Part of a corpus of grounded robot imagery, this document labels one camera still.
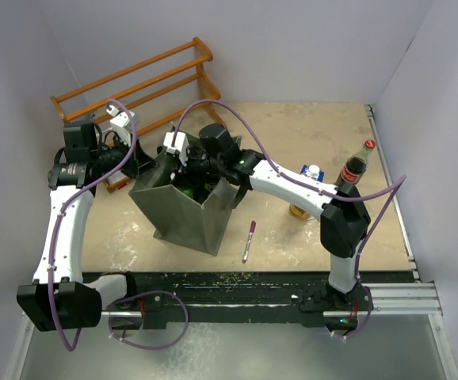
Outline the orange juice plastic bottle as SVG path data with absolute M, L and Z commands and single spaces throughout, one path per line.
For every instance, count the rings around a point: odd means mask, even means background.
M 188 196 L 189 198 L 193 198 L 194 197 L 194 194 L 193 194 L 193 190 L 191 188 L 184 188 L 184 187 L 181 187 L 179 188 L 179 190 L 186 196 Z

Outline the green canvas tote bag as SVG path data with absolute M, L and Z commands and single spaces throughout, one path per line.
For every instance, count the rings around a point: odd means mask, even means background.
M 248 191 L 228 166 L 243 153 L 240 137 L 232 137 L 219 123 L 202 128 L 197 137 L 187 133 L 189 146 L 201 146 L 217 167 L 216 183 L 190 183 L 177 175 L 180 161 L 157 149 L 158 167 L 139 177 L 129 192 L 135 205 L 155 228 L 154 237 L 215 256 L 232 210 Z M 179 188 L 191 188 L 194 197 Z

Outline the dark cola glass bottle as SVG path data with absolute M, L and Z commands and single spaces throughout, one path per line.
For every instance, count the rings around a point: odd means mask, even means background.
M 363 146 L 345 162 L 334 185 L 338 188 L 343 184 L 356 185 L 366 172 L 369 157 L 375 148 L 376 142 L 373 139 L 366 140 Z

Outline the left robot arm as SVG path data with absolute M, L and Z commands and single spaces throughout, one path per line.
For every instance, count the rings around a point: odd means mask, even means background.
M 99 181 L 114 173 L 136 178 L 156 167 L 126 114 L 110 120 L 112 145 L 94 122 L 63 128 L 64 145 L 48 174 L 50 218 L 40 263 L 29 285 L 17 289 L 17 303 L 41 332 L 96 326 L 110 304 L 130 310 L 138 291 L 127 275 L 103 275 L 84 283 L 81 261 L 86 222 Z

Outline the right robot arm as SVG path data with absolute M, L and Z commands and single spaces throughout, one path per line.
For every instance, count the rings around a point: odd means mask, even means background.
M 202 128 L 199 139 L 200 146 L 193 147 L 184 132 L 172 131 L 164 138 L 165 151 L 178 158 L 180 173 L 219 175 L 238 186 L 234 205 L 248 191 L 257 191 L 292 203 L 318 220 L 321 244 L 330 253 L 328 301 L 337 310 L 353 304 L 357 252 L 371 222 L 357 188 L 339 188 L 278 166 L 256 150 L 241 148 L 217 123 Z

